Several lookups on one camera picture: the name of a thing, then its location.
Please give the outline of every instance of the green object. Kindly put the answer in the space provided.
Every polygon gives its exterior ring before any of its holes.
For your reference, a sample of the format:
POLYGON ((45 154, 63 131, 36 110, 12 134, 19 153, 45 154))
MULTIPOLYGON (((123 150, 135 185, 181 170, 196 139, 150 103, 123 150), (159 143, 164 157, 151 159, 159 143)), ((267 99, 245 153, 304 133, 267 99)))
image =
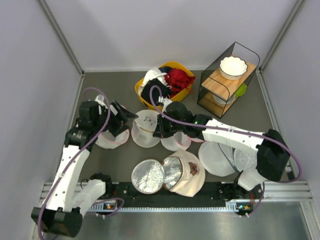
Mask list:
POLYGON ((237 91, 235 91, 235 97, 240 97, 242 96, 243 94, 245 94, 247 90, 247 85, 245 85, 244 83, 239 87, 239 89, 237 91))

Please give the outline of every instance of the white cloth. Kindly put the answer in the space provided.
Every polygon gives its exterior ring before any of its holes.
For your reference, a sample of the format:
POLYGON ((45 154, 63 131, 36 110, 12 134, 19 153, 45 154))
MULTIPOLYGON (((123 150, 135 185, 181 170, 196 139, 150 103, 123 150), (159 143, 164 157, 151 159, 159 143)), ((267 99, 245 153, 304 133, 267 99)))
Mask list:
POLYGON ((163 85, 167 86, 168 83, 166 82, 165 80, 165 77, 164 75, 166 75, 167 73, 165 72, 161 72, 159 70, 159 68, 157 67, 153 67, 151 68, 149 71, 146 72, 145 76, 144 76, 144 79, 143 79, 143 82, 142 84, 139 86, 139 89, 138 89, 138 94, 139 96, 141 96, 141 93, 145 87, 145 85, 150 81, 150 80, 153 80, 153 79, 158 79, 163 85))
POLYGON ((206 171, 199 159, 188 151, 176 151, 171 156, 178 157, 182 164, 179 181, 169 191, 186 197, 193 197, 205 183, 206 171))

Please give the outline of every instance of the rack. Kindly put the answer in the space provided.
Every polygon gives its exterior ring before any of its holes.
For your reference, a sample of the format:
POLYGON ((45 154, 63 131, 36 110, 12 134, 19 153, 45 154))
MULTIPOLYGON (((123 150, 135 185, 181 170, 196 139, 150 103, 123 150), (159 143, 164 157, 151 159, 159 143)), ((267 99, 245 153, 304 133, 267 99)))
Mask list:
POLYGON ((242 44, 234 42, 202 72, 197 103, 221 118, 240 97, 237 95, 240 87, 249 86, 259 63, 258 54, 242 44), (228 80, 221 75, 220 62, 230 56, 239 57, 248 65, 247 72, 238 80, 228 80))

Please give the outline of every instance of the yellow basket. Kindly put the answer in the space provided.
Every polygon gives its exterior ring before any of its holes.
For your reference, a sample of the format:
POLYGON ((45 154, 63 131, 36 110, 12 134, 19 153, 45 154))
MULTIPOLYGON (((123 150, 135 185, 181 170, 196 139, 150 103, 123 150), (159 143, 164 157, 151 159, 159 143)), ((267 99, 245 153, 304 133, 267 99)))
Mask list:
MULTIPOLYGON (((165 64, 163 64, 162 66, 160 66, 159 68, 162 68, 162 67, 171 67, 173 69, 181 69, 183 71, 185 71, 185 73, 189 76, 189 77, 194 77, 193 73, 187 69, 185 66, 181 65, 180 63, 176 62, 176 61, 168 61, 166 62, 165 64)), ((152 106, 151 104, 149 104, 147 101, 145 101, 141 96, 139 96, 139 93, 138 93, 138 89, 140 87, 140 85, 142 84, 142 82, 144 81, 144 78, 142 78, 140 81, 138 81, 135 86, 134 86, 134 90, 136 92, 136 94, 138 95, 139 99, 140 99, 140 102, 145 105, 148 109, 151 109, 151 110, 156 110, 154 108, 154 106, 152 106)), ((173 102, 180 102, 182 101, 191 91, 192 89, 192 84, 190 84, 187 89, 183 89, 181 92, 179 92, 177 95, 175 95, 173 98, 171 98, 171 101, 173 102)))

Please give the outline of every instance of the silver foil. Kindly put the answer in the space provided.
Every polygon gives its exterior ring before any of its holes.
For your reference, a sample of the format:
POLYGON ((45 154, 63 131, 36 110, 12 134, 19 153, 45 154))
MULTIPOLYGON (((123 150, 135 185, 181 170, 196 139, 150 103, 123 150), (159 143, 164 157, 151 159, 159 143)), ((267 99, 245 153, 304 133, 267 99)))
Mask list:
POLYGON ((177 156, 169 156, 163 161, 164 185, 167 189, 173 188, 179 181, 183 167, 177 156))
POLYGON ((141 193, 153 194, 162 188, 164 169, 157 161, 145 160, 133 170, 131 180, 141 193))

